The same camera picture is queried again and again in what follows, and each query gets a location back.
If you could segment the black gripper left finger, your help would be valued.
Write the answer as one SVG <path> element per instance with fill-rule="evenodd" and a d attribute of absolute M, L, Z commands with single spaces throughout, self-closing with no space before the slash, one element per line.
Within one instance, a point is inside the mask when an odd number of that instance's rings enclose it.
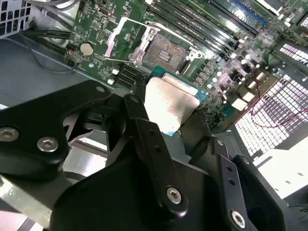
<path fill-rule="evenodd" d="M 0 171 L 30 180 L 55 178 L 73 139 L 104 129 L 115 161 L 141 141 L 164 141 L 142 100 L 111 93 L 94 80 L 4 109 L 0 114 Z"/>

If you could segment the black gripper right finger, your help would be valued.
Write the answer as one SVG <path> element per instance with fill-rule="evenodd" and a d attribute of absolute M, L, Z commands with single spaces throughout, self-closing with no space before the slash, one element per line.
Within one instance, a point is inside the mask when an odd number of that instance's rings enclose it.
<path fill-rule="evenodd" d="M 181 135 L 190 164 L 213 180 L 217 206 L 230 231 L 291 230 L 287 208 L 274 189 L 247 157 L 230 157 L 196 112 L 181 126 Z"/>

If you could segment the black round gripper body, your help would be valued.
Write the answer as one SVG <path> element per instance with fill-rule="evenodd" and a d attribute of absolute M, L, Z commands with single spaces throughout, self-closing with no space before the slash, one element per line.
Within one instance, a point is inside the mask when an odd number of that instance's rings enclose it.
<path fill-rule="evenodd" d="M 141 141 L 74 184 L 55 204 L 53 231 L 231 231 L 227 191 L 235 165 L 211 141 L 200 170 L 171 159 L 164 141 Z"/>

